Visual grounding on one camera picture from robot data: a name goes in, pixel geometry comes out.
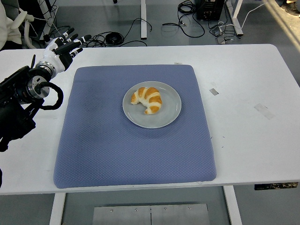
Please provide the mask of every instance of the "croissant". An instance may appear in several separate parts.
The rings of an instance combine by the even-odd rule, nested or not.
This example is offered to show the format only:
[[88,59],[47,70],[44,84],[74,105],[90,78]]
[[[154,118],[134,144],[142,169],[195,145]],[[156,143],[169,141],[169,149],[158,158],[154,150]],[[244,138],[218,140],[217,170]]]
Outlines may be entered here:
[[142,103],[143,106],[147,107],[145,110],[146,115],[151,115],[157,113],[162,105],[162,100],[160,98],[160,93],[156,88],[141,87],[131,97],[131,103],[136,105],[137,103]]

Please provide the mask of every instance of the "white cloth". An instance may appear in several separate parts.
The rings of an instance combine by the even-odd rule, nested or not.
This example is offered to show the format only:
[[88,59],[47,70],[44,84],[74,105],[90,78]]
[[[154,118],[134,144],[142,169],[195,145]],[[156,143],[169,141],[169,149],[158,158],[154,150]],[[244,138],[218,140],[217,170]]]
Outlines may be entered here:
[[14,21],[6,16],[5,8],[0,1],[0,49],[7,41],[13,41],[17,44],[22,44],[21,33],[19,29],[12,30],[10,28]]

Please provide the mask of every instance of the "table leg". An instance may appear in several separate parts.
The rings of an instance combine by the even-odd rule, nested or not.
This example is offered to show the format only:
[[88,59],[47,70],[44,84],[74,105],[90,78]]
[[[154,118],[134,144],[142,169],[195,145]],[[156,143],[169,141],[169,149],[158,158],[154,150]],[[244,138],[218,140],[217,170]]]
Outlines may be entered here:
[[236,201],[235,192],[233,186],[223,186],[225,199],[228,208],[228,214],[230,222],[232,225],[242,225],[242,220],[240,218],[240,211],[238,203]]
[[141,18],[141,39],[147,39],[146,0],[141,0]]
[[227,6],[227,9],[229,11],[229,15],[230,15],[230,18],[231,18],[231,21],[234,25],[234,29],[235,29],[235,32],[238,36],[242,36],[243,35],[243,31],[240,27],[240,23],[237,19],[237,16],[238,16],[238,13],[240,11],[240,6],[242,5],[242,2],[243,0],[236,0],[235,4],[234,4],[234,7],[232,6],[232,3],[231,2],[227,2],[226,3],[226,6]]
[[61,225],[62,213],[65,205],[66,193],[56,193],[49,225]]

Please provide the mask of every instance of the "white cable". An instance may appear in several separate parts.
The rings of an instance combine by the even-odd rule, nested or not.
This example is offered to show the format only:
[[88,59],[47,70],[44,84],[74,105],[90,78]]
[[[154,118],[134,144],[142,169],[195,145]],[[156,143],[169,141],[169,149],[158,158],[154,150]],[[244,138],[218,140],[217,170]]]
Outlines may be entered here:
[[[45,21],[49,21],[49,20],[46,20],[46,19],[40,19],[40,18],[35,18],[35,19],[37,19],[37,20],[45,20]],[[55,27],[55,29],[57,30],[57,32],[61,35],[60,31],[59,31],[59,30],[57,29],[57,27],[55,26],[54,21],[53,21],[52,25]]]
[[30,24],[31,28],[33,29],[33,31],[34,31],[34,32],[35,32],[35,34],[36,34],[35,38],[37,38],[37,37],[38,37],[38,34],[37,34],[36,30],[34,29],[34,27],[32,26],[32,24],[31,24],[31,23],[29,23],[29,24]]
[[260,6],[258,6],[258,7],[256,7],[255,9],[252,9],[251,11],[249,11],[249,12],[247,13],[247,16],[249,15],[249,13],[251,13],[252,11],[254,11],[254,10],[258,9]]
[[30,39],[29,39],[29,24],[30,24],[29,21],[25,20],[24,39],[25,39],[26,45],[29,48],[35,49],[36,47],[31,44]]

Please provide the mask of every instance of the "black equipment box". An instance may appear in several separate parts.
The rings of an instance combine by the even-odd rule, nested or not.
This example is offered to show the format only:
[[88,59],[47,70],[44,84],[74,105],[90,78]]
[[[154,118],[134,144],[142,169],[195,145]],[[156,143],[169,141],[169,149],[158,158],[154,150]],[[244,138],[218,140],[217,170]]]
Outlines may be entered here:
[[195,0],[197,20],[219,20],[225,0]]

